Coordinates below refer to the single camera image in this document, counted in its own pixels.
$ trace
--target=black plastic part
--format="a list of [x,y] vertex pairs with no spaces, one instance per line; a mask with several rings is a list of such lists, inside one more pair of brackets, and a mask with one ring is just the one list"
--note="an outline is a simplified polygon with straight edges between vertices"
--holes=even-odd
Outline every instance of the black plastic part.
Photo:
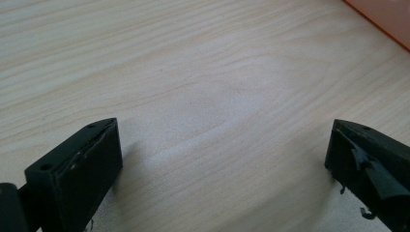
[[84,127],[30,165],[18,192],[7,188],[0,219],[9,220],[0,220],[0,231],[83,232],[122,166],[117,120]]
[[28,232],[15,185],[0,184],[0,231]]
[[410,148],[369,127],[335,120],[325,166],[392,231],[410,231]]

